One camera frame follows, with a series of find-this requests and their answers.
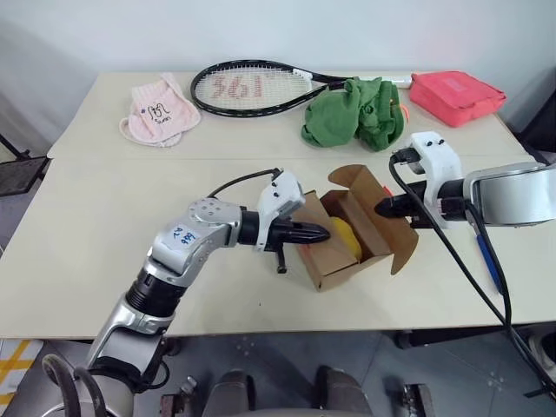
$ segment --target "pink towel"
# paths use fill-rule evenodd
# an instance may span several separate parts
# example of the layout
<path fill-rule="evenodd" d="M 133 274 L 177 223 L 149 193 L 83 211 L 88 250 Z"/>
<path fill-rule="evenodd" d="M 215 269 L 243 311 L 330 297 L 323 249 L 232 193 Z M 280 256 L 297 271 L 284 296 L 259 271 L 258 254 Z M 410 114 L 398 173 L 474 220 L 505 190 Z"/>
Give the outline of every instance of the pink towel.
<path fill-rule="evenodd" d="M 162 73 L 160 81 L 131 89 L 130 115 L 120 121 L 120 131 L 133 142 L 149 146 L 174 146 L 182 132 L 201 120 L 174 76 Z"/>

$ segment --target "white table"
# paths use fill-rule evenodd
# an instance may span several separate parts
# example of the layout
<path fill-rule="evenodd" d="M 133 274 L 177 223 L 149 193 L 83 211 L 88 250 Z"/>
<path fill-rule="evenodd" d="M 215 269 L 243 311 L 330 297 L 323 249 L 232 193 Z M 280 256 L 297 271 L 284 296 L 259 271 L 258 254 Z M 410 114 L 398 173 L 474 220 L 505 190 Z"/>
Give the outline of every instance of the white table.
<path fill-rule="evenodd" d="M 327 180 L 330 171 L 365 163 L 379 181 L 400 191 L 387 172 L 389 151 L 370 153 L 357 141 L 337 149 L 305 145 L 298 134 L 301 109 L 253 121 L 203 114 L 202 124 L 173 149 L 127 142 L 116 133 L 123 116 L 118 109 L 128 105 L 116 79 L 127 88 L 154 76 L 101 76 L 52 149 L 54 162 L 0 260 L 0 337 L 94 337 L 135 279 L 158 230 L 229 178 L 279 166 L 295 172 L 305 190 L 322 194 L 333 187 Z M 95 107 L 92 103 L 102 95 L 105 106 Z M 119 107 L 111 105 L 118 100 Z M 440 131 L 462 155 L 466 172 L 531 160 L 494 116 L 461 129 L 439 126 L 412 109 L 409 131 Z M 407 181 L 417 179 L 408 169 L 404 175 Z M 221 198 L 253 207 L 265 184 L 256 179 L 226 190 Z M 462 226 L 447 235 L 501 307 L 473 231 Z M 220 249 L 183 296 L 169 333 L 497 324 L 434 232 L 419 234 L 413 257 L 395 277 L 389 274 L 390 260 L 384 260 L 326 293 L 314 290 L 291 245 L 286 247 L 286 275 L 275 272 L 274 254 L 256 254 L 248 247 Z M 556 222 L 493 228 L 491 234 L 512 292 L 514 321 L 556 320 L 556 281 L 546 275 L 556 262 Z"/>
<path fill-rule="evenodd" d="M 177 73 L 184 94 L 194 73 Z M 68 158 L 143 158 L 143 159 L 323 159 L 354 158 L 364 152 L 368 158 L 390 155 L 391 149 L 367 152 L 359 141 L 335 148 L 316 148 L 301 139 L 304 109 L 300 106 L 279 115 L 252 119 L 233 119 L 202 112 L 202 121 L 183 136 L 174 148 L 154 149 L 122 138 L 118 122 L 129 113 L 130 88 L 152 83 L 157 74 L 101 74 L 87 95 L 76 117 L 54 144 L 48 156 Z M 457 129 L 440 122 L 407 98 L 401 100 L 410 111 L 404 136 L 435 130 L 444 136 L 461 156 L 523 155 L 525 151 L 507 127 L 495 116 L 483 117 Z"/>

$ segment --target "blue pen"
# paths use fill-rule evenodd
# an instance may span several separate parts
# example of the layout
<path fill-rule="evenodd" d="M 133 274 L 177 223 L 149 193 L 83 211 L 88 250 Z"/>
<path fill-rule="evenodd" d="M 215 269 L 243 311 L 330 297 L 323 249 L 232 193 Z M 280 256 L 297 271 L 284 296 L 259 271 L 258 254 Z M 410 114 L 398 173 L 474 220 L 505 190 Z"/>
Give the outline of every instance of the blue pen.
<path fill-rule="evenodd" d="M 492 258 L 492 256 L 490 256 L 490 253 L 488 252 L 488 248 L 487 248 L 487 245 L 485 243 L 485 239 L 484 239 L 483 235 L 480 233 L 479 228 L 477 228 L 477 225 L 475 223 L 473 223 L 472 226 L 473 226 L 473 230 L 475 231 L 475 234 L 477 235 L 477 243 L 479 243 L 480 252 L 483 254 L 483 258 L 485 259 L 486 267 L 488 268 L 488 271 L 490 272 L 490 276 L 492 276 L 492 278 L 493 278 L 494 285 L 496 286 L 496 289 L 498 289 L 498 292 L 502 294 L 502 286 L 500 285 L 500 277 L 498 276 L 498 271 L 496 270 L 496 267 L 494 266 L 493 258 Z"/>

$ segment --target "black cable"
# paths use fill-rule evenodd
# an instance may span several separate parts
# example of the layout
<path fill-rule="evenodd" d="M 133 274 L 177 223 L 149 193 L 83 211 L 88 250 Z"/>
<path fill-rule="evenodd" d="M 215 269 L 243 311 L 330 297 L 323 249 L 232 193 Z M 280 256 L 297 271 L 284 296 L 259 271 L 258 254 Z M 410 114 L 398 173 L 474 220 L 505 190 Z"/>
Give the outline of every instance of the black cable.
<path fill-rule="evenodd" d="M 504 293 L 502 296 L 504 298 L 504 309 L 506 316 L 502 315 L 502 313 L 494 306 L 488 296 L 480 287 L 479 283 L 473 278 L 469 270 L 467 269 L 466 264 L 461 260 L 460 256 L 456 252 L 455 248 L 453 247 L 452 243 L 447 239 L 446 235 L 440 228 L 438 222 L 433 218 L 428 208 L 425 204 L 421 201 L 419 196 L 415 194 L 415 192 L 407 186 L 407 184 L 401 179 L 400 175 L 396 171 L 395 164 L 400 161 L 396 155 L 391 156 L 388 168 L 390 170 L 390 174 L 394 178 L 394 180 L 398 183 L 398 185 L 406 192 L 407 195 L 411 197 L 414 203 L 419 207 L 420 211 L 425 215 L 425 217 L 429 220 L 431 227 L 433 228 L 434 232 L 437 236 L 439 236 L 440 240 L 446 246 L 448 252 L 456 261 L 458 266 L 460 267 L 463 274 L 466 276 L 467 280 L 471 283 L 475 291 L 479 294 L 480 298 L 487 304 L 487 306 L 491 309 L 491 311 L 496 315 L 496 317 L 500 320 L 502 325 L 504 326 L 505 330 L 508 332 L 508 337 L 510 341 L 516 348 L 516 350 L 520 353 L 524 361 L 529 365 L 529 367 L 535 372 L 537 377 L 540 380 L 541 385 L 543 386 L 543 391 L 547 391 L 553 400 L 556 400 L 556 384 L 552 381 L 552 379 L 548 376 L 546 371 L 542 368 L 542 366 L 535 360 L 533 354 L 529 350 L 526 342 L 523 340 L 521 335 L 513 328 L 511 318 L 512 318 L 512 307 L 509 297 L 509 291 L 507 288 L 506 277 L 504 276 L 504 271 L 500 266 L 500 262 L 496 253 L 494 252 L 492 243 L 490 242 L 490 238 L 488 237 L 487 229 L 485 228 L 485 224 L 480 218 L 479 213 L 477 212 L 476 208 L 473 207 L 471 202 L 466 202 L 467 210 L 469 211 L 470 215 L 475 220 L 477 227 L 479 228 L 480 233 L 483 235 L 485 239 L 486 246 L 490 255 L 493 258 L 493 262 L 495 267 L 498 269 L 497 272 L 500 277 L 500 286 L 502 288 L 502 292 Z"/>
<path fill-rule="evenodd" d="M 158 384 L 153 384 L 153 385 L 149 385 L 147 387 L 147 389 L 158 389 L 158 388 L 162 388 L 166 385 L 166 383 L 169 381 L 170 379 L 170 368 L 168 367 L 167 363 L 165 361 L 161 361 L 160 362 L 161 366 L 164 368 L 164 379 L 162 380 L 162 382 L 159 382 Z"/>
<path fill-rule="evenodd" d="M 62 391 L 63 409 L 66 417 L 81 417 L 81 406 L 76 384 L 65 362 L 55 354 L 47 354 L 42 361 L 43 370 Z"/>
<path fill-rule="evenodd" d="M 93 408 L 95 410 L 95 417 L 107 417 L 108 412 L 106 411 L 106 403 L 104 402 L 103 393 L 101 388 L 98 387 L 95 378 L 93 378 L 90 372 L 84 367 L 76 367 L 73 371 L 73 375 L 76 379 L 80 379 L 89 391 Z"/>
<path fill-rule="evenodd" d="M 239 178 L 235 178 L 232 181 L 226 182 L 224 185 L 218 187 L 217 189 L 215 189 L 212 193 L 210 193 L 209 195 L 207 195 L 208 198 L 215 198 L 216 195 L 218 193 L 220 193 L 222 190 L 227 189 L 228 187 L 231 187 L 234 184 L 237 184 L 238 182 L 242 182 L 242 181 L 246 181 L 246 180 L 250 180 L 251 178 L 256 178 L 257 176 L 263 176 L 263 175 L 278 175 L 281 173 L 281 170 L 278 168 L 273 168 L 273 169 L 265 169 L 263 171 L 258 171 L 258 172 L 254 172 L 253 174 L 248 174 L 248 175 L 244 175 L 244 176 L 240 176 Z"/>
<path fill-rule="evenodd" d="M 488 235 L 487 228 L 485 227 L 485 223 L 483 222 L 479 212 L 477 211 L 477 208 L 475 208 L 474 205 L 471 202 L 466 201 L 466 209 L 469 212 L 469 214 L 471 215 L 471 217 L 473 218 L 473 221 L 475 222 L 475 225 L 477 226 L 477 229 L 479 230 L 479 233 L 483 237 L 483 240 L 484 240 L 485 245 L 486 245 L 486 249 L 487 249 L 488 253 L 490 254 L 490 256 L 493 260 L 494 267 L 496 268 L 496 271 L 497 271 L 498 276 L 500 278 L 500 286 L 501 286 L 501 289 L 502 289 L 502 297 L 504 299 L 504 308 L 506 310 L 506 317 L 505 317 L 506 318 L 506 330 L 508 330 L 508 336 L 510 338 L 510 342 L 518 350 L 518 352 L 521 354 L 521 356 L 527 362 L 527 364 L 530 367 L 533 368 L 533 371 L 537 374 L 537 376 L 539 377 L 541 382 L 543 382 L 542 385 L 545 385 L 544 375 L 546 377 L 548 377 L 548 375 L 546 374 L 546 371 L 537 362 L 537 360 L 535 360 L 535 358 L 534 358 L 533 354 L 531 353 L 531 350 L 527 346 L 526 342 L 517 333 L 517 331 L 512 327 L 512 302 L 510 300 L 510 293 L 509 293 L 508 286 L 507 286 L 506 276 L 504 275 L 504 270 L 502 269 L 502 266 L 500 265 L 500 261 L 498 259 L 498 256 L 496 255 L 496 251 L 494 250 L 493 244 L 490 241 L 490 237 Z M 552 387 L 552 388 L 549 388 L 549 389 L 551 389 L 551 391 L 554 393 L 554 386 L 556 386 L 556 384 L 553 383 L 553 381 L 550 377 L 548 377 L 548 378 L 550 379 L 550 382 L 551 382 L 551 384 L 549 384 L 549 386 Z"/>

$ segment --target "tennis racket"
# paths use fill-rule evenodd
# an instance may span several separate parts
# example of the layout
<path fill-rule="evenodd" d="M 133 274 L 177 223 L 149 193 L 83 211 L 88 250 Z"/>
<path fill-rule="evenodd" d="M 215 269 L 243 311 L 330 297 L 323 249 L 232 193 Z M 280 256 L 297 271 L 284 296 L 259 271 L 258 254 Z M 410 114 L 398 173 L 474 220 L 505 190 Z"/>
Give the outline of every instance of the tennis racket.
<path fill-rule="evenodd" d="M 201 71 L 191 82 L 193 102 L 203 110 L 227 117 L 275 115 L 318 96 L 325 89 L 341 89 L 352 77 L 325 76 L 259 59 L 218 63 Z M 384 76 L 399 88 L 408 88 L 411 76 Z"/>

